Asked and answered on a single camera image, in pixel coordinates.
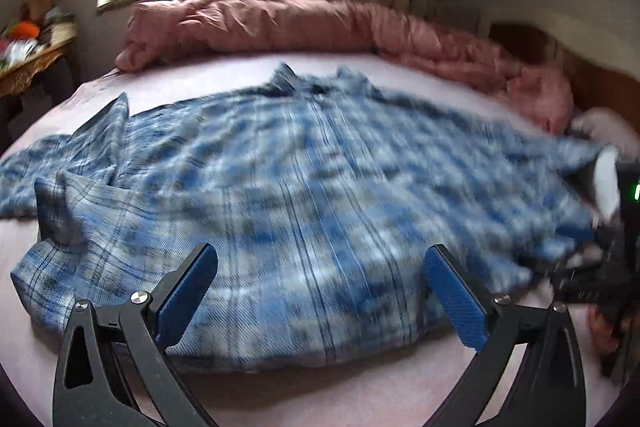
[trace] pink duvet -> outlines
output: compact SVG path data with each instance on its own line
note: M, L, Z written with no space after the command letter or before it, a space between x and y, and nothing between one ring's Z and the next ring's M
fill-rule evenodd
M208 51L376 52L407 67L462 82L552 134L570 120L568 80L552 65L528 66L494 42L375 4L326 0L175 0L136 6L123 71Z

